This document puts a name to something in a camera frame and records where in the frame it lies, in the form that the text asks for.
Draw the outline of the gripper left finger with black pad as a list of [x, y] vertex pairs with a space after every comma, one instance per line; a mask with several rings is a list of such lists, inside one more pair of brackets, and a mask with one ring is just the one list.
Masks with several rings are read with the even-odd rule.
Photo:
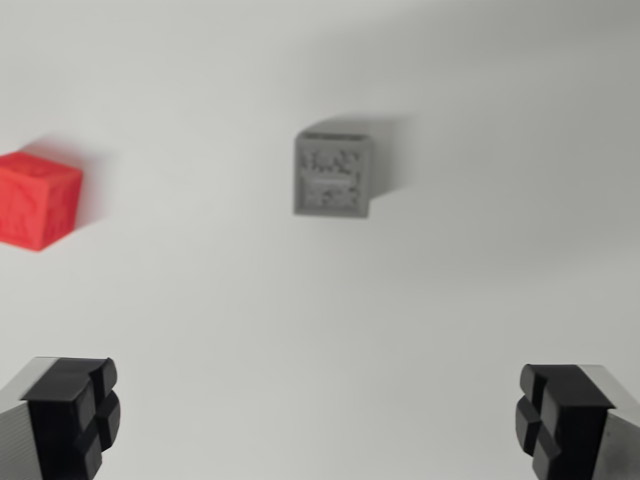
[[118, 434], [110, 358], [35, 357], [1, 389], [3, 479], [93, 479]]

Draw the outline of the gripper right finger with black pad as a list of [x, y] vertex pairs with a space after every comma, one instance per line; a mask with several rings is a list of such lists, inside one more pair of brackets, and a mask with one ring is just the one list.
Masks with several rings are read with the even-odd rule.
[[637, 479], [639, 401], [601, 365], [526, 364], [515, 430], [537, 478]]

